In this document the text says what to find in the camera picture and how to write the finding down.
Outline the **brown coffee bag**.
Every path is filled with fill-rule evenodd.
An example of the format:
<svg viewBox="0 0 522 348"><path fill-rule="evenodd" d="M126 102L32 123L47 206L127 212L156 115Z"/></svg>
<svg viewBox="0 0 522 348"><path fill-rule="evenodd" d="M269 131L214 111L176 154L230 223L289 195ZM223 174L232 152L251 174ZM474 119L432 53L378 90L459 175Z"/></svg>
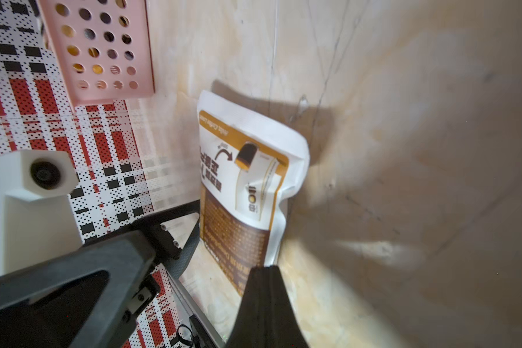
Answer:
<svg viewBox="0 0 522 348"><path fill-rule="evenodd" d="M252 268L275 265L289 198L310 167L306 138L211 91L197 105L200 237L243 294Z"/></svg>

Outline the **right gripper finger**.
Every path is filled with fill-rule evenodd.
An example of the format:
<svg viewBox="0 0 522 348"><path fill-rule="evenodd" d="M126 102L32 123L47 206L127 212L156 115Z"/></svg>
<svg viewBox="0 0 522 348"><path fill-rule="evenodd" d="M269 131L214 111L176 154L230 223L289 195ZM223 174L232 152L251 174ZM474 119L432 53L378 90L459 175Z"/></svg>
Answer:
<svg viewBox="0 0 522 348"><path fill-rule="evenodd" d="M227 347L307 347L279 267L256 267L249 277Z"/></svg>

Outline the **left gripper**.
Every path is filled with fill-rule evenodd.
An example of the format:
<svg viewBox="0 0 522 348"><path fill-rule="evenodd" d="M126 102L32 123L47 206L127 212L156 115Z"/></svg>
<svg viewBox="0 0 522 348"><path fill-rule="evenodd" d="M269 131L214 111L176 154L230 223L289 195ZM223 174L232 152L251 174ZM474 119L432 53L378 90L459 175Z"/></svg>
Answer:
<svg viewBox="0 0 522 348"><path fill-rule="evenodd" d="M162 292L155 268L179 278L199 241L195 200L0 276L0 347L122 347L139 313Z"/></svg>

